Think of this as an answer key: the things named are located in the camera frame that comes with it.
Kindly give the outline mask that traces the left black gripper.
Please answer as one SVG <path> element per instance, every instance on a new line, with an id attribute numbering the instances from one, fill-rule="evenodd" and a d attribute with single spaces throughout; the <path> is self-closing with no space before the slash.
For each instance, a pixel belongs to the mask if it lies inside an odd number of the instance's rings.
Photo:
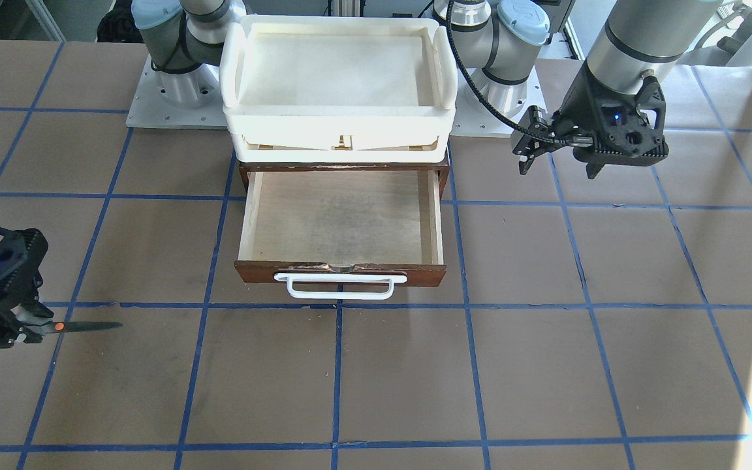
<path id="1" fill-rule="evenodd" d="M 568 142 L 563 137 L 552 136 L 551 117 L 537 105 L 530 105 L 518 122 L 518 128 L 511 133 L 512 152 L 519 157 L 519 173 L 525 176 L 539 157 L 549 151 L 555 151 Z M 604 163 L 587 163 L 587 178 L 594 180 L 602 172 Z"/>

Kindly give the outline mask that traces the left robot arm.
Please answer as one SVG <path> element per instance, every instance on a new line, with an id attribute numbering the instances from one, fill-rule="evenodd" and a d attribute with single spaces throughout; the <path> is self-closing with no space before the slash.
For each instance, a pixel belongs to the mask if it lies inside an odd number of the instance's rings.
<path id="1" fill-rule="evenodd" d="M 561 106 L 526 105 L 528 80 L 552 35 L 540 1 L 433 1 L 463 92 L 511 129 L 524 175 L 535 159 L 570 147 L 596 178 L 604 166 L 647 167 L 668 157 L 661 82 L 687 51 L 717 1 L 615 2 Z"/>

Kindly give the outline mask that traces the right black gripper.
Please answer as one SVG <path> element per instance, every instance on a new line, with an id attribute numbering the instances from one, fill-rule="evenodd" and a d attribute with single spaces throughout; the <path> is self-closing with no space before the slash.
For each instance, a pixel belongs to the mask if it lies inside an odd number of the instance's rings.
<path id="1" fill-rule="evenodd" d="M 0 307 L 0 350 L 19 343 L 39 344 L 46 334 L 57 331 L 56 324 L 47 322 L 47 307 L 37 297 L 12 309 Z"/>

